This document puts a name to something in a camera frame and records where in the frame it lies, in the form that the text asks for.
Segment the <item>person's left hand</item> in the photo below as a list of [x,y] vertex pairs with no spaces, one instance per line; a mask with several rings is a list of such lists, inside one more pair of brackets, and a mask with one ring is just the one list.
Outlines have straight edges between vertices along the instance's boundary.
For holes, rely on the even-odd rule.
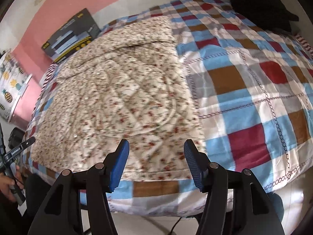
[[[18,165],[16,165],[16,174],[15,174],[15,178],[17,181],[17,185],[19,186],[19,188],[21,190],[24,189],[24,185],[22,182],[22,176],[21,176],[21,172],[20,172],[20,167]],[[10,187],[14,185],[14,180],[6,175],[4,175],[3,173],[1,173],[0,176],[0,189],[1,189],[1,193],[11,202],[15,203],[16,199],[13,196]]]

